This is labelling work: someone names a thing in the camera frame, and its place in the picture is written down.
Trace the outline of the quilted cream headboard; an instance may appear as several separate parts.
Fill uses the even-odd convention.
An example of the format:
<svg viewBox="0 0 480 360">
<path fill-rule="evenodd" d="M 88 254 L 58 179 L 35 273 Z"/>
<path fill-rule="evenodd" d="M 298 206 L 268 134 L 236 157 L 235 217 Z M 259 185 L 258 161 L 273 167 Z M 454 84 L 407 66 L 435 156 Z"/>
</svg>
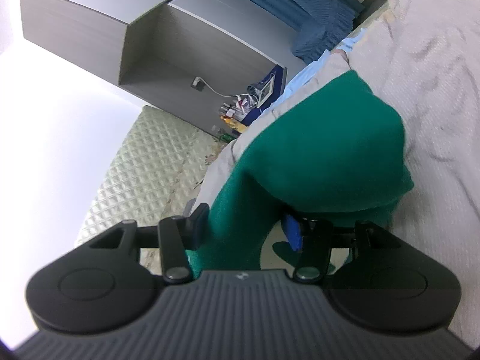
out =
<svg viewBox="0 0 480 360">
<path fill-rule="evenodd" d="M 224 146 L 193 125 L 144 106 L 98 187 L 83 238 L 124 219 L 144 227 L 183 214 Z"/>
</svg>

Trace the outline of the grey white bed duvet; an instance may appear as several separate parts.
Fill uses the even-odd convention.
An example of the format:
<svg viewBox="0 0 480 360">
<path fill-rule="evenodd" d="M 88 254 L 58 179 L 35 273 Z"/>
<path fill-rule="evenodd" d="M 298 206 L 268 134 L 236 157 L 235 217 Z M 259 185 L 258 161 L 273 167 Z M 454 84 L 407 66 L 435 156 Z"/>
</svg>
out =
<svg viewBox="0 0 480 360">
<path fill-rule="evenodd" d="M 462 295 L 450 328 L 478 346 L 479 0 L 389 0 L 348 56 L 329 56 L 309 82 L 222 150 L 197 200 L 213 203 L 258 133 L 348 70 L 400 114 L 406 130 L 414 187 L 391 230 L 457 275 Z"/>
</svg>

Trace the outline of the blue bedside table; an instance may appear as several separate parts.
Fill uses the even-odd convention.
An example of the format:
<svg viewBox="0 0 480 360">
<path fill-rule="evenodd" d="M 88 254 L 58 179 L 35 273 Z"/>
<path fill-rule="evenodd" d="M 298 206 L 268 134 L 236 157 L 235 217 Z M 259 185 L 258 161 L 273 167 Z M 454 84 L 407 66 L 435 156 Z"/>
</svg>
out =
<svg viewBox="0 0 480 360">
<path fill-rule="evenodd" d="M 282 94 L 286 83 L 286 69 L 276 65 L 270 72 L 256 85 L 257 104 L 250 108 L 250 111 L 243 117 L 241 123 L 250 126 L 263 111 L 265 111 Z"/>
</svg>

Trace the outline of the grey wall socket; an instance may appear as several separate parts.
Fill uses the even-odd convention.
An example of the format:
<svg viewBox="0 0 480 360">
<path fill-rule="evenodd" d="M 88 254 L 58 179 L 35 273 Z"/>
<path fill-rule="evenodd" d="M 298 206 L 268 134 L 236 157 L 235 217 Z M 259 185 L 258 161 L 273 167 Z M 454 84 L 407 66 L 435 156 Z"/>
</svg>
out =
<svg viewBox="0 0 480 360">
<path fill-rule="evenodd" d="M 201 77 L 195 77 L 190 85 L 193 89 L 202 92 L 206 86 L 204 80 Z"/>
</svg>

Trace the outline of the blue curtain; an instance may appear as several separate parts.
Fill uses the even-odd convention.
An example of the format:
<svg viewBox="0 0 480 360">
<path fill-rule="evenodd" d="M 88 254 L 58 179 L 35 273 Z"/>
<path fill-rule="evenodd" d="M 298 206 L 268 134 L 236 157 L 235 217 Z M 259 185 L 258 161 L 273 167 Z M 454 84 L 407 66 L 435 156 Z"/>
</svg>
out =
<svg viewBox="0 0 480 360">
<path fill-rule="evenodd" d="M 337 46 L 365 9 L 358 0 L 250 0 L 292 27 L 291 53 L 309 64 Z"/>
</svg>

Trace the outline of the grey white wardrobe cabinet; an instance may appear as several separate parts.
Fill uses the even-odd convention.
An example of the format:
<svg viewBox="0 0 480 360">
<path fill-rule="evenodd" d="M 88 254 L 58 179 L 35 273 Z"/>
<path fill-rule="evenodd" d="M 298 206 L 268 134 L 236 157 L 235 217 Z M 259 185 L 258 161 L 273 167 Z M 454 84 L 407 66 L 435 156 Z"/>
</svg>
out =
<svg viewBox="0 0 480 360">
<path fill-rule="evenodd" d="M 382 0 L 358 0 L 364 10 Z M 20 0 L 24 37 L 203 131 L 276 66 L 286 83 L 307 65 L 292 27 L 250 0 Z M 191 87 L 195 77 L 206 86 Z"/>
</svg>

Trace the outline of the white tablet device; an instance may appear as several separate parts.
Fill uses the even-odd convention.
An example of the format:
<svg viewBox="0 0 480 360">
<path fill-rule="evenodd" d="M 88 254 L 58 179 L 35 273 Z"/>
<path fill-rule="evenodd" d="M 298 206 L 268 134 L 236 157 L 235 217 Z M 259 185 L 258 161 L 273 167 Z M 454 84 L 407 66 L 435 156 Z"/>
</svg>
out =
<svg viewBox="0 0 480 360">
<path fill-rule="evenodd" d="M 275 81 L 275 79 L 272 77 L 268 82 L 265 83 L 264 87 L 258 92 L 258 94 L 257 94 L 257 97 L 258 97 L 257 107 L 258 108 L 261 108 L 262 105 L 273 94 L 274 81 Z"/>
</svg>

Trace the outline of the green glass bottle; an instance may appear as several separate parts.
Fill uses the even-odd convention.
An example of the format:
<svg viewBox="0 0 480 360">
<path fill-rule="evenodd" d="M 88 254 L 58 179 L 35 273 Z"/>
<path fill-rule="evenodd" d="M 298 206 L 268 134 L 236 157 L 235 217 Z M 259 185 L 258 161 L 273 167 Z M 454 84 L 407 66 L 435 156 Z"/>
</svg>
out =
<svg viewBox="0 0 480 360">
<path fill-rule="evenodd" d="M 239 133 L 236 130 L 227 131 L 222 127 L 212 125 L 211 132 L 218 140 L 230 143 L 239 137 Z"/>
</svg>

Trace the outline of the green hooded sweatshirt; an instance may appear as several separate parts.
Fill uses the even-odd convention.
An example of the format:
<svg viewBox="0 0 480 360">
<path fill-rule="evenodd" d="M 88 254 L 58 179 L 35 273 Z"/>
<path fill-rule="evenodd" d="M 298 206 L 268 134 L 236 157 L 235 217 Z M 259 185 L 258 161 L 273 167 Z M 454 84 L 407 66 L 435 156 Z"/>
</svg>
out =
<svg viewBox="0 0 480 360">
<path fill-rule="evenodd" d="M 291 211 L 386 224 L 413 188 L 404 145 L 400 115 L 356 72 L 310 81 L 208 167 L 197 200 L 210 213 L 189 252 L 193 272 L 258 270 L 265 239 Z"/>
</svg>

